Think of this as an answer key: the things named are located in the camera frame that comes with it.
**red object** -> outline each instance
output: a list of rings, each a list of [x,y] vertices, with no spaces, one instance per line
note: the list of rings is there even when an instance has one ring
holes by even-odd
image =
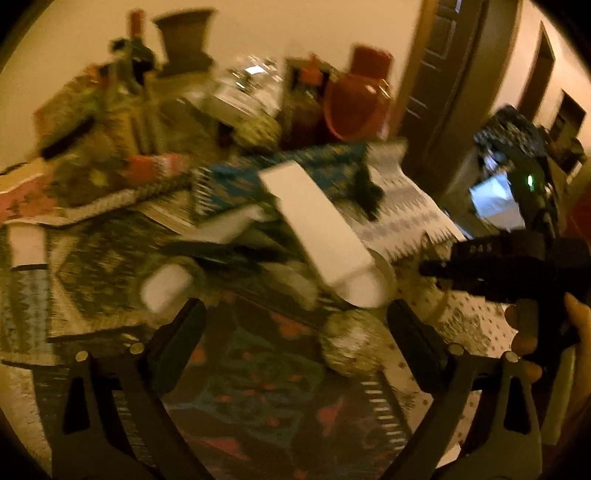
[[[129,36],[131,38],[142,38],[144,36],[144,19],[146,12],[141,8],[132,10],[129,13]]]
[[[389,52],[353,48],[349,73],[329,82],[324,94],[324,120],[333,139],[355,142],[379,137],[390,113],[391,66]]]
[[[189,170],[187,157],[177,153],[164,155],[133,155],[127,166],[127,179],[131,187],[139,187],[160,179],[174,177]]]
[[[131,187],[139,187],[158,180],[158,168],[152,157],[132,156],[127,167],[127,180]]]
[[[390,77],[390,68],[394,57],[389,51],[365,45],[357,45],[353,48],[353,58],[349,73],[369,77],[374,80]]]
[[[335,427],[336,419],[343,408],[343,397],[338,399],[334,405],[321,408],[316,414],[316,418],[322,424],[322,435],[328,437]]]
[[[35,176],[0,192],[0,225],[6,220],[53,212],[57,201],[51,196],[51,180],[49,175]]]
[[[323,79],[324,76],[318,68],[318,57],[315,54],[310,53],[308,56],[308,65],[302,69],[299,80],[301,83],[318,87],[322,85]]]
[[[566,217],[566,222],[564,236],[583,238],[591,245],[591,185],[574,204]]]
[[[227,453],[228,455],[231,455],[234,458],[237,458],[238,460],[242,460],[243,462],[250,461],[250,458],[248,458],[242,451],[242,446],[233,438],[202,438],[200,440],[206,445],[209,445],[224,453]]]
[[[326,87],[324,120],[341,142],[374,140],[388,119],[390,103],[385,80],[346,73]]]

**beige wall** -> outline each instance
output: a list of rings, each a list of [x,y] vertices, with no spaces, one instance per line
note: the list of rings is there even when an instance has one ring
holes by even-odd
[[[587,154],[591,154],[591,73],[576,50],[556,28],[553,20],[540,11],[531,0],[523,0],[515,49],[491,112],[505,103],[518,105],[535,59],[541,23],[544,24],[550,39],[556,63],[534,123],[546,128],[552,127],[564,90],[589,113],[581,126],[578,138]]]
[[[125,35],[126,12],[148,18],[182,8],[215,7],[207,51],[227,65],[237,53],[306,56],[315,51],[336,67],[350,45],[366,43],[395,58],[396,91],[404,72],[421,0],[54,0],[0,74],[0,169],[21,161],[34,145],[31,115],[89,63],[108,59],[109,40]],[[158,30],[146,43],[163,58]]]

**wine bottle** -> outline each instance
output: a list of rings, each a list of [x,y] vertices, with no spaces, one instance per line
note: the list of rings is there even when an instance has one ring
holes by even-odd
[[[131,38],[131,62],[135,80],[144,85],[144,73],[154,69],[154,52],[144,45],[145,11],[132,10],[129,13],[129,36]]]

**clay pot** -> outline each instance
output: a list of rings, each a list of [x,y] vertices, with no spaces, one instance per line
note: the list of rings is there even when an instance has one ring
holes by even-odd
[[[168,63],[160,76],[207,72],[213,59],[203,51],[209,19],[214,9],[182,11],[153,20],[160,29]]]
[[[324,120],[334,140],[375,140],[389,117],[387,78],[392,55],[356,46],[350,72],[332,79],[324,94]]]

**fabric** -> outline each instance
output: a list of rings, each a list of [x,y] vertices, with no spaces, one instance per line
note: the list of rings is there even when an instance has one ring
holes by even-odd
[[[508,147],[516,148],[529,157],[548,155],[539,130],[511,105],[497,110],[474,136],[474,143],[500,151],[508,157]]]
[[[0,229],[0,359],[54,365],[47,337],[49,277],[46,265],[12,268],[6,227]]]
[[[449,258],[451,242],[437,245],[440,258]],[[395,264],[398,297],[404,299],[414,313],[432,325],[447,343],[459,343],[473,355],[499,358],[511,349],[516,331],[504,318],[503,306],[473,297],[464,292],[445,293],[435,278],[418,275],[416,257],[407,257]],[[408,425],[415,431],[433,402],[422,392],[396,347],[385,361],[385,374]],[[462,444],[472,424],[479,402],[479,393],[472,392],[449,447]]]
[[[216,478],[379,478],[407,437],[364,381],[325,366],[311,326],[228,292],[164,402]]]
[[[107,213],[50,231],[52,338],[151,323],[139,300],[142,269],[173,233],[142,213]]]
[[[269,157],[238,157],[193,172],[193,195],[199,215],[213,215],[251,202],[263,195],[258,172],[286,161],[298,162],[335,200],[348,194],[365,159],[367,144],[340,144],[281,152]]]
[[[339,211],[363,244],[391,261],[416,252],[426,232],[435,242],[463,239],[456,225],[401,168],[405,139],[373,143],[366,162],[372,181],[384,192],[377,218],[370,222],[350,200],[337,202]]]

